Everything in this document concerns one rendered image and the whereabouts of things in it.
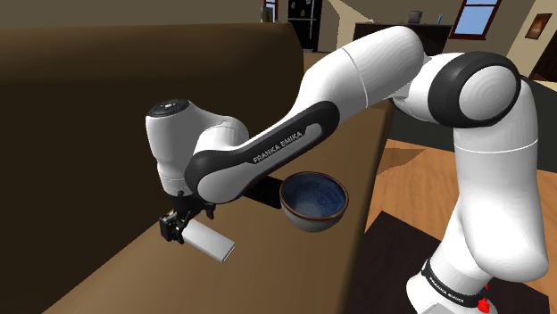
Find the dark sideboard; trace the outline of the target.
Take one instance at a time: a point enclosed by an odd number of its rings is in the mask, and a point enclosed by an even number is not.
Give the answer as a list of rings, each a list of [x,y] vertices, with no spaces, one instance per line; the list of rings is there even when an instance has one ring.
[[[411,11],[409,20],[406,23],[356,22],[353,41],[383,29],[394,26],[405,26],[418,35],[426,55],[433,56],[441,54],[445,48],[452,27],[450,25],[421,23],[422,14],[422,11]]]

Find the brown framed wall picture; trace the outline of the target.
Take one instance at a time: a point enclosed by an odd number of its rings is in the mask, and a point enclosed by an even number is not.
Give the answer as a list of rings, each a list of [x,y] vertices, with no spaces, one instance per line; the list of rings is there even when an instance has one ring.
[[[551,17],[552,14],[550,12],[538,13],[536,17],[533,19],[525,35],[525,38],[538,40],[543,30],[545,29],[546,24],[551,19]]]

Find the blue bowl with grey outside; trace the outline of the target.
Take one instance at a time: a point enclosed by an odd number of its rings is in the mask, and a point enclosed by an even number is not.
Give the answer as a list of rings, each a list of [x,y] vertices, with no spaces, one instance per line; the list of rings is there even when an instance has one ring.
[[[313,171],[287,177],[278,196],[288,220],[309,233],[333,227],[343,218],[349,203],[348,193],[338,180]]]

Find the dark robot stand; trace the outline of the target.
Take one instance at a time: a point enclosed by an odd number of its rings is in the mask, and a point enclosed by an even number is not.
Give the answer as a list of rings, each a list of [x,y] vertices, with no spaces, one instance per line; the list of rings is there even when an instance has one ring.
[[[439,241],[382,211],[362,238],[346,314],[415,314],[406,294]],[[549,298],[519,283],[493,279],[489,296],[499,314],[550,314]]]

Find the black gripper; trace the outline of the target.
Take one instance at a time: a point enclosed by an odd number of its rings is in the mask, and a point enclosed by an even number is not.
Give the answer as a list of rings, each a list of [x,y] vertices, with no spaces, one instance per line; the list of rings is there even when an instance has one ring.
[[[183,244],[185,219],[194,218],[202,210],[205,210],[208,219],[214,219],[214,203],[205,202],[194,194],[185,194],[183,191],[179,191],[177,195],[170,195],[169,198],[173,211],[159,218],[160,233],[167,242]]]

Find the black tall cabinet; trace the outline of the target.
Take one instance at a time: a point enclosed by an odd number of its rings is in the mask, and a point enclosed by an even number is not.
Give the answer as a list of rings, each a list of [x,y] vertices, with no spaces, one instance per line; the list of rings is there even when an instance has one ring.
[[[288,0],[287,20],[305,52],[318,50],[321,8],[322,0]]]

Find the red framed window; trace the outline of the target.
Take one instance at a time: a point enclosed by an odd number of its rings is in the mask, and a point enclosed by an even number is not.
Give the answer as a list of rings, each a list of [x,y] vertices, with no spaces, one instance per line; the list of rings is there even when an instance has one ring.
[[[485,40],[502,0],[462,0],[450,39]]]

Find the white rectangular box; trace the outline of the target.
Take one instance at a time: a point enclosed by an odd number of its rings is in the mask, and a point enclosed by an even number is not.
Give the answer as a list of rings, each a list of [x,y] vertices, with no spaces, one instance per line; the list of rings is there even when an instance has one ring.
[[[236,247],[234,241],[195,219],[188,222],[181,231],[181,237],[186,243],[220,263],[223,263]]]

